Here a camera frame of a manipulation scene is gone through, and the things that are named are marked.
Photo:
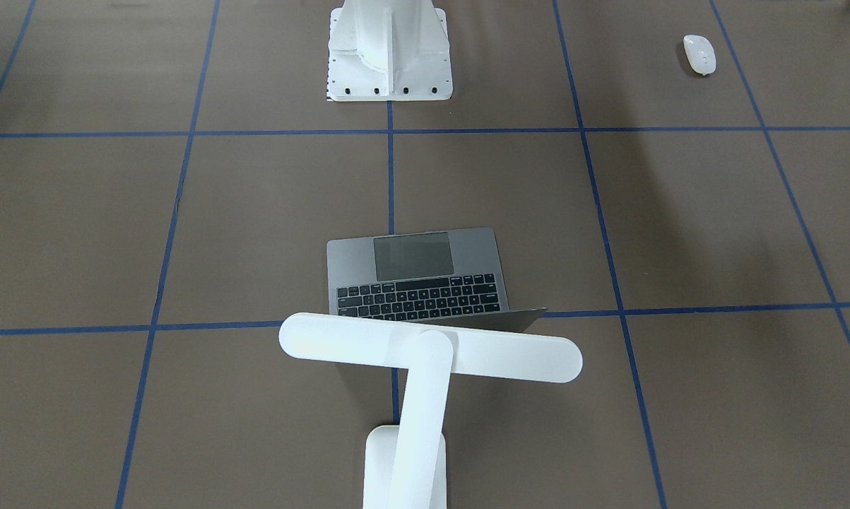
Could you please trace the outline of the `grey laptop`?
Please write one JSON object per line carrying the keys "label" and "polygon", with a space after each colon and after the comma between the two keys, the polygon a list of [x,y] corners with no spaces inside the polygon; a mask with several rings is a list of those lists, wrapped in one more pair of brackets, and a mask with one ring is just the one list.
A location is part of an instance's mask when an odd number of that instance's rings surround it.
{"label": "grey laptop", "polygon": [[341,317],[521,333],[546,313],[509,305],[492,228],[331,240],[326,267]]}

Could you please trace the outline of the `white desk lamp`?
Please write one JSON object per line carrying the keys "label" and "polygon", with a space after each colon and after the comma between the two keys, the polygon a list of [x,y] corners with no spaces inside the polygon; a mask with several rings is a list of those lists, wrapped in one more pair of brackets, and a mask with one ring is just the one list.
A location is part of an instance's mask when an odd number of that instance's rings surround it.
{"label": "white desk lamp", "polygon": [[431,323],[300,312],[279,344],[300,360],[405,368],[399,424],[377,426],[365,443],[365,508],[445,508],[443,424],[451,375],[568,383],[583,355],[570,339]]}

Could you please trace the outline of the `white computer mouse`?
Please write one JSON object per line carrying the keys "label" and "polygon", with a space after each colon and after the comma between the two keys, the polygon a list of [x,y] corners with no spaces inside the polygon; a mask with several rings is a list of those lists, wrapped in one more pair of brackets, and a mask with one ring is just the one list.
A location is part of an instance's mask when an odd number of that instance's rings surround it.
{"label": "white computer mouse", "polygon": [[684,35],[683,48],[687,63],[700,76],[709,76],[716,71],[716,54],[712,43],[701,35]]}

